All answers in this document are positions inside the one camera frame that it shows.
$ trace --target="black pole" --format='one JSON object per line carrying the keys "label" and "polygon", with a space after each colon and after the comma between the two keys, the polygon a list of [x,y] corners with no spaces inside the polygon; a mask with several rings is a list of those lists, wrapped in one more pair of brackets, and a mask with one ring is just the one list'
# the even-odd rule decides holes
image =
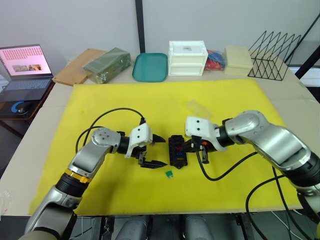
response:
{"label": "black pole", "polygon": [[304,62],[304,64],[296,71],[295,75],[298,79],[301,79],[306,72],[312,68],[313,65],[320,59],[320,45],[317,49],[311,54],[311,56]]}
{"label": "black pole", "polygon": [[146,52],[143,0],[135,0],[136,24],[138,26],[140,53]]}
{"label": "black pole", "polygon": [[315,23],[317,22],[317,20],[320,18],[320,13],[319,15],[315,18],[315,20],[313,21],[313,23],[311,24],[311,26],[308,28],[308,30],[305,32],[305,34],[302,36],[302,38],[300,39],[300,41],[296,44],[295,48],[292,50],[292,52],[289,54],[289,56],[284,60],[285,63],[287,63],[287,61],[289,60],[289,58],[295,53],[295,50],[299,47],[299,45],[302,43],[302,41],[305,39],[305,37],[307,36],[307,34],[310,32],[310,30],[313,28],[313,26],[315,25]]}

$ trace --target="yellow ring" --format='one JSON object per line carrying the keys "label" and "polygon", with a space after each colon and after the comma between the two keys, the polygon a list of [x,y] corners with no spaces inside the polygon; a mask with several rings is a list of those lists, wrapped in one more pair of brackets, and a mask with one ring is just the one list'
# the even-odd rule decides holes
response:
{"label": "yellow ring", "polygon": [[75,178],[75,179],[78,179],[80,183],[83,183],[83,184],[86,184],[86,183],[90,183],[92,179],[90,178],[87,178],[86,176],[81,176],[80,174],[78,173],[75,173],[73,171],[71,171],[70,169],[66,169],[64,171],[66,174],[68,174],[69,176]]}

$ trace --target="teal tray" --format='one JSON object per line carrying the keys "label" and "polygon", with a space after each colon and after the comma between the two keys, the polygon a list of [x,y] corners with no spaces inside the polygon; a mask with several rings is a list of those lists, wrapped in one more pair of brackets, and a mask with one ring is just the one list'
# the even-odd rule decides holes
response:
{"label": "teal tray", "polygon": [[168,57],[163,53],[141,53],[136,57],[132,77],[138,82],[157,83],[166,80]]}

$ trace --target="green fuse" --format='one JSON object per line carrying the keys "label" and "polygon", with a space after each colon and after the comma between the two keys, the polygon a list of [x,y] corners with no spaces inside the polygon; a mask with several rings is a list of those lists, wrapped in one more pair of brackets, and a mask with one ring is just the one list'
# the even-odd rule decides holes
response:
{"label": "green fuse", "polygon": [[172,173],[172,171],[167,171],[167,172],[165,173],[165,175],[168,177],[168,179],[174,177],[174,174]]}

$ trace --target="transparent plastic piece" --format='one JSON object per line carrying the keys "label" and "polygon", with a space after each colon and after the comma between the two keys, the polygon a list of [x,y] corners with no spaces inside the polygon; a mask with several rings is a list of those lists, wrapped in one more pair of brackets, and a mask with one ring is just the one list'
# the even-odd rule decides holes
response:
{"label": "transparent plastic piece", "polygon": [[187,103],[187,108],[191,111],[192,115],[195,117],[210,119],[212,113],[203,105],[201,105],[196,100],[191,100]]}

